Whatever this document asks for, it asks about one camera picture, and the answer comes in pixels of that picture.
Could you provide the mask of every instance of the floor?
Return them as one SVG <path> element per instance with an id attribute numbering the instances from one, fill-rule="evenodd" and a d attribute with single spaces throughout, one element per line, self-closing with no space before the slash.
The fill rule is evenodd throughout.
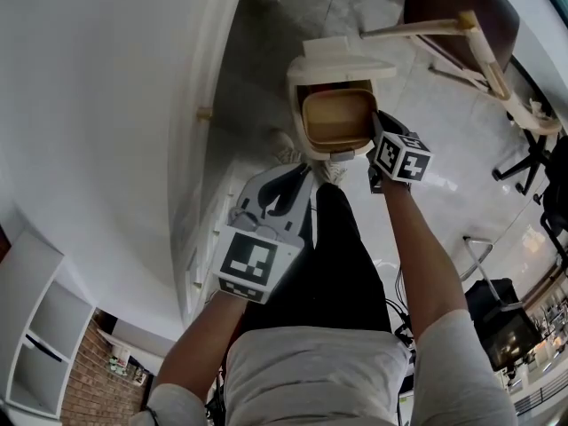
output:
<path id="1" fill-rule="evenodd" d="M 281 0 L 280 4 L 268 4 L 241 0 L 217 86 L 212 134 L 232 135 L 245 158 L 265 149 L 263 134 L 270 127 L 280 127 L 294 137 L 286 71 L 289 62 L 301 54 L 302 41 L 356 36 L 359 28 L 393 25 L 403 3 Z M 507 168 L 525 156 L 521 131 L 511 126 L 501 105 L 430 74 L 430 57 L 407 40 L 367 41 L 364 49 L 398 69 L 395 77 L 377 83 L 379 107 L 417 131 L 435 154 L 425 181 L 413 188 L 432 231 L 459 272 L 471 265 L 464 235 L 495 242 L 484 267 L 492 278 L 511 278 L 521 297 L 550 267 L 556 253 L 540 227 L 541 208 L 532 201 L 534 192 L 546 186 L 543 171 L 526 197 L 515 190 L 517 181 L 524 182 L 524 174 L 500 183 L 491 176 L 494 167 Z M 528 92 L 514 70 L 510 68 L 507 76 L 516 89 L 522 89 L 520 94 Z M 214 137 L 209 143 L 216 144 Z M 346 167 L 343 190 L 386 294 L 395 298 L 398 254 L 384 198 L 367 191 L 365 158 L 347 162 Z M 464 289 L 478 279 L 480 275 L 475 273 Z"/>
<path id="2" fill-rule="evenodd" d="M 124 425 L 140 410 L 146 383 L 138 387 L 110 372 L 110 345 L 91 319 L 63 398 L 63 426 Z"/>

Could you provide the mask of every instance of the white sneaker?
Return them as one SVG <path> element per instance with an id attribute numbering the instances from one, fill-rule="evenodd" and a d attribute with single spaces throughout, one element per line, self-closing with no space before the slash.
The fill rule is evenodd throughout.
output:
<path id="1" fill-rule="evenodd" d="M 345 177 L 347 169 L 342 167 L 340 162 L 312 161 L 313 173 L 319 185 L 331 183 L 332 185 L 341 187 L 341 181 Z"/>
<path id="2" fill-rule="evenodd" d="M 302 153 L 294 148 L 294 142 L 283 130 L 272 129 L 268 133 L 272 155 L 280 164 L 302 162 Z"/>

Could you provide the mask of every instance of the foot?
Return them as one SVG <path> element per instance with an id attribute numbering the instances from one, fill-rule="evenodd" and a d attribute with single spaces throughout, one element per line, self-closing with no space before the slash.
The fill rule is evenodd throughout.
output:
<path id="1" fill-rule="evenodd" d="M 341 181 L 345 177 L 347 169 L 342 167 L 340 162 L 314 161 L 312 162 L 313 173 L 319 185 L 331 183 L 332 185 L 341 186 Z"/>
<path id="2" fill-rule="evenodd" d="M 268 143 L 272 155 L 280 164 L 293 164 L 302 161 L 302 153 L 294 148 L 294 142 L 283 130 L 276 128 L 268 133 Z"/>

